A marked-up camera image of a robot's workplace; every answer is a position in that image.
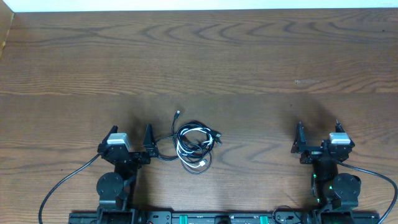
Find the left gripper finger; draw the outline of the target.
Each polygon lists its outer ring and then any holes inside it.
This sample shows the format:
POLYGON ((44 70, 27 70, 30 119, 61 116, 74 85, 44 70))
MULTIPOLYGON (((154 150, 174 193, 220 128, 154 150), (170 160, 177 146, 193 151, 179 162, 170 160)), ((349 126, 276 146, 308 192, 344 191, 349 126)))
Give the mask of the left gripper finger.
POLYGON ((117 133, 118 132, 118 127, 116 125, 114 125, 109 133, 106 135, 106 137, 104 138, 104 143, 107 144, 108 138, 110 137, 111 134, 117 133))
POLYGON ((159 156, 159 149, 157 144, 155 143, 154 134, 152 130, 152 125, 148 124, 146 127, 146 132, 144 135, 144 140, 142 145, 145 147, 146 152, 149 154, 150 157, 158 157, 159 156))

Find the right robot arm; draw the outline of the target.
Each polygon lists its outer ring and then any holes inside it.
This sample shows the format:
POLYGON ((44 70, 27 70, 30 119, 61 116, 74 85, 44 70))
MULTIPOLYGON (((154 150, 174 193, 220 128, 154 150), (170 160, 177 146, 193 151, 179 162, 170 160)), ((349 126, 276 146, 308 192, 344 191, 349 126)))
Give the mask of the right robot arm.
POLYGON ((301 122, 296 125, 291 153, 300 154, 301 164, 312 165, 311 188, 318 201, 318 208, 302 218, 304 223, 354 223, 352 209, 358 206, 361 179, 337 168, 349 158, 353 147, 340 123, 320 146, 309 146, 304 126, 301 122))

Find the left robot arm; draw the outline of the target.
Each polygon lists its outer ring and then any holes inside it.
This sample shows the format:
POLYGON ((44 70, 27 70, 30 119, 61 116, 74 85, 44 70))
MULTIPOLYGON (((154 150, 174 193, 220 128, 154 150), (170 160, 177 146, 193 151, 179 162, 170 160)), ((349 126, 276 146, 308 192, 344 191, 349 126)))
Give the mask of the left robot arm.
POLYGON ((96 184, 99 195, 97 223, 147 222, 146 214, 134 208, 132 200, 138 170, 159 155, 150 124, 146 127, 142 145, 145 151, 131 151, 128 135, 119 133, 117 126, 113 126, 98 145, 98 154, 111 163, 114 170, 102 175, 96 184))

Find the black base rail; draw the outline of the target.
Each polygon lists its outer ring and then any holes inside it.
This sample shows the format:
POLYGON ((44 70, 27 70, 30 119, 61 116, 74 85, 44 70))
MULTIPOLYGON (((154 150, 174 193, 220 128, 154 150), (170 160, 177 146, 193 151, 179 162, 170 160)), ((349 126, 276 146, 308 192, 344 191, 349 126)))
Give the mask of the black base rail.
POLYGON ((378 223, 379 215, 371 212, 291 212, 286 209, 263 213, 194 213, 170 211, 130 212, 99 211, 69 214, 68 224, 268 224, 268 223, 378 223))

